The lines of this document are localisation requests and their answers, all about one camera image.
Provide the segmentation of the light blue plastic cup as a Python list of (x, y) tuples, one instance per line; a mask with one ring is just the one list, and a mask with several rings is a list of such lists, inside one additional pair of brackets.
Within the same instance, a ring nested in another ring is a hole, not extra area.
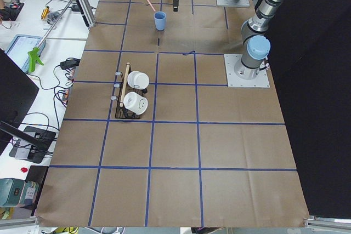
[(159, 11), (154, 13), (155, 27), (158, 31), (163, 31), (166, 27), (167, 14), (165, 12)]

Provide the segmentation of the white smiley mug rear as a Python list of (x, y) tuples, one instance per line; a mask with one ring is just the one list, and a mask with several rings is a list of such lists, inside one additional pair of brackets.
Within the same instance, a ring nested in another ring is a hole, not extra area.
[(149, 85), (149, 76), (140, 71), (132, 71), (128, 74), (127, 83), (134, 89), (143, 90)]

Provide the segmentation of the white smiley mug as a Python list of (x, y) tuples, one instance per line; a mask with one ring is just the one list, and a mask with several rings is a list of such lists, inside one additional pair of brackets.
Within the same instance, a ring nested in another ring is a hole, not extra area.
[(140, 71), (132, 71), (128, 74), (127, 83), (134, 89), (143, 90), (149, 85), (149, 76)]
[(148, 100), (136, 92), (129, 92), (123, 99), (124, 107), (137, 115), (143, 114), (148, 108)]

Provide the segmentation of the black power adapter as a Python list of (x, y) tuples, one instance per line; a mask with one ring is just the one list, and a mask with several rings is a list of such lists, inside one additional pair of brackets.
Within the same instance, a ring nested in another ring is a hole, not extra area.
[(60, 63), (60, 67), (62, 70), (68, 70), (73, 67), (79, 66), (80, 61), (81, 61), (80, 59), (76, 59), (76, 58), (67, 58), (65, 61), (62, 61)]

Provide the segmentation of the white smiley mug front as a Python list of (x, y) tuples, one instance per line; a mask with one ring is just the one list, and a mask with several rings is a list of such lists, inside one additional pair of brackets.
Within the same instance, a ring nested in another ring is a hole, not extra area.
[(137, 115), (143, 114), (148, 108), (148, 100), (136, 92), (129, 92), (123, 99), (124, 107)]

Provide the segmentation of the blue framed tablet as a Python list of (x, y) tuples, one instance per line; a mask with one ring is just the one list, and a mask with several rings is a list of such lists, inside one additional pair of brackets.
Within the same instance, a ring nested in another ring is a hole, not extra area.
[(21, 68), (24, 73), (32, 73), (36, 64), (43, 65), (40, 60), (46, 42), (42, 37), (30, 35), (16, 35), (5, 53)]

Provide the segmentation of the brown paper table mat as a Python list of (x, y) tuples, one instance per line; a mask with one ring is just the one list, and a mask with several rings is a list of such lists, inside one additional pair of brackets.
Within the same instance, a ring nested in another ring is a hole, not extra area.
[[(275, 87), (229, 88), (254, 8), (99, 0), (39, 200), (44, 226), (299, 227), (308, 216)], [(115, 118), (117, 71), (149, 76)]]

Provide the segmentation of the black monitor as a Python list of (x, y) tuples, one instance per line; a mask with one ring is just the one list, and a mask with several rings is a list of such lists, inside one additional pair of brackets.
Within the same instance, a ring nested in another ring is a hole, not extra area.
[(34, 82), (1, 50), (1, 121), (18, 128), (38, 91)]

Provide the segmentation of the green box device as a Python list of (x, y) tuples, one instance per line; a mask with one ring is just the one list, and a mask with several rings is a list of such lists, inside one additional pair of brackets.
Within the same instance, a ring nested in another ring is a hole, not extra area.
[(34, 204), (39, 183), (14, 178), (1, 179), (1, 207), (26, 207)]

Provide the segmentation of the green handled reacher grabber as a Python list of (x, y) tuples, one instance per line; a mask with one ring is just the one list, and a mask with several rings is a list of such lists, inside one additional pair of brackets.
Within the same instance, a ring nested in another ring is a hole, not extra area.
[(44, 44), (46, 38), (51, 33), (51, 31), (55, 28), (58, 21), (61, 19), (62, 15), (68, 9), (68, 7), (74, 2), (75, 0), (69, 0), (68, 4), (62, 9), (61, 12), (48, 12), (46, 16), (46, 21), (49, 22), (50, 28), (46, 31), (44, 36), (41, 40), (32, 48), (31, 51), (27, 52), (29, 56), (29, 69), (28, 73), (33, 73), (36, 68), (36, 64), (44, 65), (44, 63), (39, 58), (39, 49)]

